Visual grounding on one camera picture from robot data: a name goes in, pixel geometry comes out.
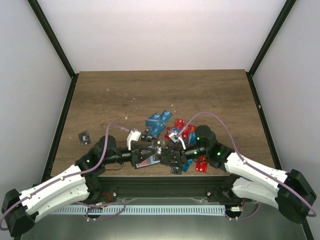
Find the black leather card holder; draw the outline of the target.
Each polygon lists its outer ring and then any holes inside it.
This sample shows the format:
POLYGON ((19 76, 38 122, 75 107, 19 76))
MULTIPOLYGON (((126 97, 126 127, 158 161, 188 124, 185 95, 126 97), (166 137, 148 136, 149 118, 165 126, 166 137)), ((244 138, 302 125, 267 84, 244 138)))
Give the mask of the black leather card holder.
POLYGON ((141 169, 141 168, 145 168, 145 167, 149 167, 149 166, 153 166, 156 164, 159 164, 160 161, 155 159, 155 156, 152 155, 149 158, 147 158, 146 160, 142 161, 141 163, 137 163, 135 165, 135 169, 141 169))

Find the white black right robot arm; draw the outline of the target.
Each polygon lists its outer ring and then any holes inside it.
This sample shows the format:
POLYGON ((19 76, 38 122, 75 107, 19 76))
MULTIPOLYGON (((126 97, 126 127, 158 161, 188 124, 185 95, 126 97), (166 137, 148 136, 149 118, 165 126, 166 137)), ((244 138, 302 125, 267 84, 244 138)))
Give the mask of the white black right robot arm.
POLYGON ((287 172, 253 161, 219 143, 207 125, 196 127, 195 143, 192 144, 179 141, 177 131, 170 133, 173 143, 157 141, 154 144, 155 156, 162 165, 181 172, 188 160, 205 157, 211 167, 230 174, 221 187, 225 200, 251 199, 278 209, 285 218, 297 224, 306 217, 317 215, 312 209, 317 195, 300 171, 287 172))

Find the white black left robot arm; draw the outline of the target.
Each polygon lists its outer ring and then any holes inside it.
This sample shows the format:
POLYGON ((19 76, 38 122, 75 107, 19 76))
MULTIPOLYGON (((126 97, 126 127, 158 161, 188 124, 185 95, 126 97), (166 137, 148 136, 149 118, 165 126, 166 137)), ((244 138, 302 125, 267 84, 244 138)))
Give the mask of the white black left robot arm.
POLYGON ((116 139, 108 135, 100 140, 80 159, 60 174, 29 189, 8 191, 1 207, 1 231, 15 238, 28 232, 53 211, 67 205, 97 202, 102 196, 98 176, 107 164, 131 163, 133 167, 154 155, 151 146, 133 141, 126 147, 117 147, 116 139))

